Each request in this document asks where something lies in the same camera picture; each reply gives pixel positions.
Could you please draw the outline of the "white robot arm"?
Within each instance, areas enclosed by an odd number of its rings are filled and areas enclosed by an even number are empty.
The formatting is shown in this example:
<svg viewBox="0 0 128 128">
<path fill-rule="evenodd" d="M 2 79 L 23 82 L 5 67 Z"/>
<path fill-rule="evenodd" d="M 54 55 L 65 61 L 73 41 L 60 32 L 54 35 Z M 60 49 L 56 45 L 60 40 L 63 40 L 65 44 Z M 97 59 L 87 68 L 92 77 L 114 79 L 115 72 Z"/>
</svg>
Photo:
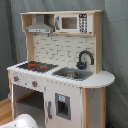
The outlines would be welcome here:
<svg viewBox="0 0 128 128">
<path fill-rule="evenodd" d="M 9 122 L 5 128 L 38 128 L 38 125 L 30 115 L 22 114 Z"/>
</svg>

